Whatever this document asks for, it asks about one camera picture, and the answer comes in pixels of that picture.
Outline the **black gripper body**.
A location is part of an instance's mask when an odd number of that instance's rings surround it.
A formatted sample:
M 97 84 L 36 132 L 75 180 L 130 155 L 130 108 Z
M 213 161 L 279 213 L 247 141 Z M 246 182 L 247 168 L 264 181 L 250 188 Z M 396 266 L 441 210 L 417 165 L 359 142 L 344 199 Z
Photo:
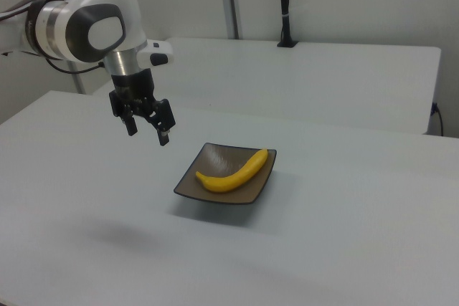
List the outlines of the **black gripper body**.
M 115 89 L 109 93 L 114 116 L 144 118 L 155 129 L 170 130 L 176 122 L 167 99 L 157 100 L 150 69 L 132 75 L 112 75 Z

